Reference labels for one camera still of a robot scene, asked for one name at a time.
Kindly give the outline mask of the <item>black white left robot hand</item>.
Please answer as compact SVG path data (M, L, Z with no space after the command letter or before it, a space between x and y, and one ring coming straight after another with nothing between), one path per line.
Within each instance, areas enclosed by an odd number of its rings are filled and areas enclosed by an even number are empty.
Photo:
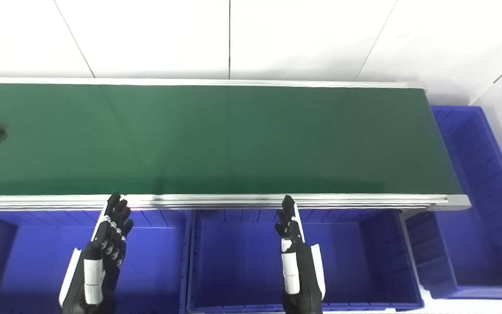
M72 253L58 296L63 314L115 313L120 266L134 226L130 215L127 200L119 193L112 194L85 248Z

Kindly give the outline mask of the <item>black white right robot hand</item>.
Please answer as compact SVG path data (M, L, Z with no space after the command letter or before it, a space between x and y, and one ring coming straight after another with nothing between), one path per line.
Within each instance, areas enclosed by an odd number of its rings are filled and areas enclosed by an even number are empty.
M287 314L322 314L326 283L319 245L305 241L298 205L290 195L285 195L278 217L275 230L281 237L283 309Z

